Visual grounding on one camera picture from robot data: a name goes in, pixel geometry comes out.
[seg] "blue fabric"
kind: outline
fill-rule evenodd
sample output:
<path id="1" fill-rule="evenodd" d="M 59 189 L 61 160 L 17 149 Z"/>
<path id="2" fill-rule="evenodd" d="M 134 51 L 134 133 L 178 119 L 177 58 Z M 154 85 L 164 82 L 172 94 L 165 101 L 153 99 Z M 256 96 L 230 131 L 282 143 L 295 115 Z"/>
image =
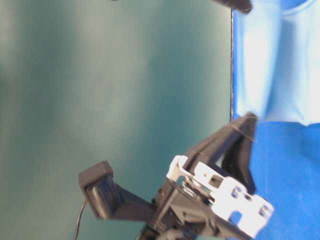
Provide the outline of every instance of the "blue fabric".
<path id="1" fill-rule="evenodd" d="M 236 113 L 319 123 L 320 0 L 289 3 L 253 0 L 249 15 L 235 14 Z"/>
<path id="2" fill-rule="evenodd" d="M 258 1 L 253 1 L 253 7 L 255 7 L 256 2 Z M 278 5 L 278 7 L 273 5 L 275 12 L 273 12 L 271 17 L 273 18 L 272 21 L 274 24 L 274 35 L 272 35 L 269 31 L 271 28 L 267 26 L 266 34 L 264 34 L 264 36 L 268 38 L 269 43 L 262 41 L 261 45 L 262 48 L 266 48 L 268 50 L 272 50 L 270 46 L 273 46 L 273 48 L 276 47 L 273 49 L 273 51 L 280 49 L 280 55 L 281 51 L 288 50 L 288 46 L 285 45 L 281 39 L 283 39 L 283 27 L 288 28 L 290 25 L 288 23 L 290 21 L 287 20 L 287 25 L 283 25 L 283 20 L 281 20 L 283 18 L 283 14 L 279 14 L 278 11 L 279 9 L 282 11 L 283 9 L 292 7 L 293 4 L 297 4 L 297 1 L 287 1 L 287 3 L 282 1 L 281 4 L 281 7 L 280 5 Z M 243 33 L 243 27 L 243 16 L 235 12 L 233 52 L 234 118 L 236 118 L 239 113 L 242 113 L 242 111 L 245 111 L 246 109 L 244 106 L 249 106 L 250 103 L 252 103 L 252 109 L 255 110 L 257 114 L 265 117 L 268 115 L 268 111 L 274 109 L 274 106 L 277 103 L 274 98 L 275 85 L 272 81 L 276 79 L 281 72 L 279 69 L 281 67 L 279 62 L 282 61 L 282 64 L 284 64 L 285 61 L 283 59 L 279 61 L 278 51 L 276 51 L 276 56 L 269 55 L 269 57 L 265 57 L 263 63 L 266 67 L 268 67 L 268 69 L 261 71 L 260 77 L 257 71 L 255 73 L 248 72 L 247 74 L 256 74 L 255 81 L 266 84 L 257 84 L 257 82 L 254 82 L 254 79 L 252 78 L 252 81 L 246 82 L 247 84 L 251 85 L 244 86 L 243 79 L 245 63 L 243 62 L 242 58 L 244 45 L 243 42 L 239 41 L 243 39 L 241 36 L 239 36 L 239 34 Z M 294 42 L 296 37 L 297 36 L 292 35 L 292 42 Z M 246 47 L 253 48 L 256 51 L 259 50 L 256 45 L 246 45 Z M 257 65 L 259 68 L 261 64 L 261 62 L 257 60 L 256 64 L 253 64 L 255 62 L 253 59 L 251 62 L 252 64 L 250 66 L 246 66 L 248 71 L 250 68 L 256 68 Z M 252 85 L 256 85 L 257 91 L 259 91 L 260 94 L 265 92 L 265 95 L 260 96 L 259 98 L 253 97 L 252 99 L 248 99 L 247 96 L 251 94 L 249 90 L 255 89 L 255 86 Z M 289 86 L 287 86 L 287 89 L 285 86 L 282 88 L 285 96 L 284 99 L 289 98 L 290 95 L 286 92 L 289 90 Z M 314 107 L 313 110 L 316 113 L 319 112 L 317 106 L 318 101 L 304 101 L 301 107 L 306 107 L 306 105 L 312 105 Z M 256 237 L 257 240 L 313 240 L 320 237 L 319 160 L 319 123 L 305 126 L 298 122 L 265 121 L 258 124 L 255 133 L 255 142 L 252 149 L 250 169 L 256 183 L 257 194 L 270 201 L 275 208 L 275 212 L 270 219 L 269 224 Z"/>
<path id="3" fill-rule="evenodd" d="M 275 208 L 257 240 L 320 237 L 320 124 L 258 125 L 251 156 L 257 194 Z"/>

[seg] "light blue fabric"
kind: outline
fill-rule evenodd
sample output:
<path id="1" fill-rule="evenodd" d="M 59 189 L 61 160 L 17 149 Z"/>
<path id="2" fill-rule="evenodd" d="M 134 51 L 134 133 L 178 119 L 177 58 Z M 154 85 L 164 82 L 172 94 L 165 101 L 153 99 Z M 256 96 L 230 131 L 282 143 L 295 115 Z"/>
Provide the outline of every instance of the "light blue fabric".
<path id="1" fill-rule="evenodd" d="M 320 122 L 320 0 L 253 1 L 237 14 L 236 113 L 266 121 Z"/>

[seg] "black cable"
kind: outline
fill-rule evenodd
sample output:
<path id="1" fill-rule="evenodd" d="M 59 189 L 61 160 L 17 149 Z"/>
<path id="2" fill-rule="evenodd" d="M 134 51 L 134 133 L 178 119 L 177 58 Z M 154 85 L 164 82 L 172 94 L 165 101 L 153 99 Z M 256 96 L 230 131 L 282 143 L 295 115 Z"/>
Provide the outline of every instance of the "black cable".
<path id="1" fill-rule="evenodd" d="M 75 224 L 75 230 L 74 230 L 73 240 L 77 240 L 77 238 L 78 238 L 81 216 L 82 216 L 82 213 L 84 212 L 84 209 L 85 209 L 86 204 L 87 204 L 87 200 L 85 199 L 85 200 L 83 201 L 81 207 L 80 207 L 78 216 L 77 216 L 77 218 L 76 218 L 76 224 Z"/>

